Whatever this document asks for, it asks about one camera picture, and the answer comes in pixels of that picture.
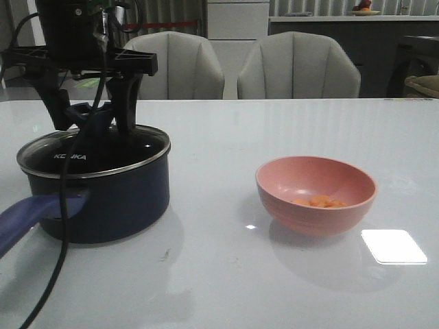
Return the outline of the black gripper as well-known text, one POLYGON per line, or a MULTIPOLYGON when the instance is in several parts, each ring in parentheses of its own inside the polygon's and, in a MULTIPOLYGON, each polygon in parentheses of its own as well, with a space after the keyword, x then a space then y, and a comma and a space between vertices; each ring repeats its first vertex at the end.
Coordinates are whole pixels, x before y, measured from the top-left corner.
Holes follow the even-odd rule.
POLYGON ((67 90, 59 87, 59 71, 75 80, 112 77, 107 92, 121 135, 136 125, 137 99, 142 74, 158 70, 155 53, 118 48, 114 32, 133 34, 143 23, 138 1, 37 1, 36 12, 26 16, 1 52, 1 69, 29 69, 29 83, 42 99, 56 130, 68 130, 73 122, 65 110, 71 105, 67 90), (18 46, 22 26, 37 18, 43 46, 18 46))

